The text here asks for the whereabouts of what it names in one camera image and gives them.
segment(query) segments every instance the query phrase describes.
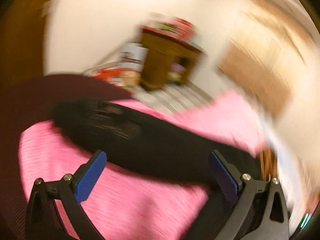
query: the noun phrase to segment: red object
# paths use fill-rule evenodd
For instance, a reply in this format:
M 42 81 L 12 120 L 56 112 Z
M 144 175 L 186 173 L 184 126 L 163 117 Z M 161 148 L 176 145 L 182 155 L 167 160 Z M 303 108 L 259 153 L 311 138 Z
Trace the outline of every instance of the red object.
M 109 82 L 111 78 L 120 76 L 124 71 L 135 71 L 132 68 L 117 68 L 117 69 L 100 69 L 98 70 L 98 74 L 95 75 L 95 78 L 102 79 L 106 82 Z
M 181 36 L 182 40 L 188 40 L 194 34 L 193 24 L 183 20 L 181 18 L 175 17 L 170 24 L 173 24 L 177 27 L 178 33 Z
M 183 31 L 183 30 L 179 29 L 178 33 L 173 33 L 173 32 L 167 32 L 167 31 L 155 29 L 152 27 L 144 26 L 144 25 L 142 25 L 141 28 L 144 30 L 149 30 L 153 33 L 160 33 L 160 34 L 166 35 L 168 37 L 172 37 L 174 39 L 177 39 L 177 40 L 183 41 L 183 42 L 188 40 L 193 35 L 193 30 Z

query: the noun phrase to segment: white wall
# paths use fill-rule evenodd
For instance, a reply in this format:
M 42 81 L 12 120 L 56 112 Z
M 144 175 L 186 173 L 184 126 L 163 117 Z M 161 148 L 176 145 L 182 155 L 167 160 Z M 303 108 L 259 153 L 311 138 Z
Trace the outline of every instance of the white wall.
M 320 48 L 314 50 L 308 73 L 297 84 L 276 130 L 295 154 L 320 169 Z
M 45 73 L 81 72 L 129 38 L 158 12 L 195 25 L 199 0 L 57 0 L 45 42 Z
M 216 68 L 228 51 L 229 35 L 234 22 L 248 0 L 202 0 L 199 6 L 199 33 L 201 47 L 207 56 L 196 68 L 190 81 L 212 97 L 217 87 L 223 87 L 223 81 L 217 78 Z

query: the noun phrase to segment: black padded strap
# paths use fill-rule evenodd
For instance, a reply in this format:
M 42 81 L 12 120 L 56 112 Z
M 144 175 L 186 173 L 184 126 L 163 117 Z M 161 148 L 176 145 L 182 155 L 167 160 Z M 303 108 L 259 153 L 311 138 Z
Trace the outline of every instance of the black padded strap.
M 67 101 L 54 109 L 52 118 L 80 147 L 92 153 L 102 150 L 108 162 L 146 176 L 217 186 L 208 157 L 219 150 L 241 173 L 260 179 L 260 162 L 249 153 L 124 106 Z

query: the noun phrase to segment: maroon fabric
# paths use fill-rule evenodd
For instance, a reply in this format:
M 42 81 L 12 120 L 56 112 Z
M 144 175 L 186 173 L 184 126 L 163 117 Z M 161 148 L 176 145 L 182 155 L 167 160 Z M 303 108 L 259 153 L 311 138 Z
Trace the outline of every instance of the maroon fabric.
M 105 101 L 131 98 L 123 89 L 80 75 L 32 79 L 0 95 L 0 215 L 17 239 L 24 239 L 27 210 L 19 171 L 20 134 L 35 123 L 48 120 L 56 102 L 86 97 Z

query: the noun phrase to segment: wooden furniture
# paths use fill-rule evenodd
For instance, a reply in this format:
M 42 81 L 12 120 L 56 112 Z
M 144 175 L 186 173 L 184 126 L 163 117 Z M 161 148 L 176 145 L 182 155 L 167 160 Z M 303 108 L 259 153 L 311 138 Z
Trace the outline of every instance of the wooden furniture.
M 140 43 L 148 49 L 141 85 L 146 90 L 161 89 L 168 81 L 168 73 L 173 63 L 183 62 L 185 72 L 180 82 L 186 83 L 202 51 L 199 47 L 179 40 L 168 32 L 143 26 Z
M 281 113 L 291 96 L 290 87 L 272 68 L 266 67 L 234 43 L 218 67 L 246 93 L 258 98 L 273 117 Z

